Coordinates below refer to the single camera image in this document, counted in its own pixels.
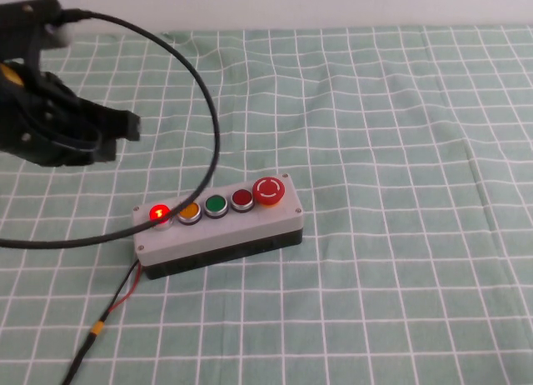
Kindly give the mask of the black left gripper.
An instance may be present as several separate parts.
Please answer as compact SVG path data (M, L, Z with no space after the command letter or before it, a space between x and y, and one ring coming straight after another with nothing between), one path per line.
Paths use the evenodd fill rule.
M137 142L141 118L128 110L100 107L97 126L77 111L38 96L24 83L25 67L1 64L1 151L45 168L112 163L117 140Z

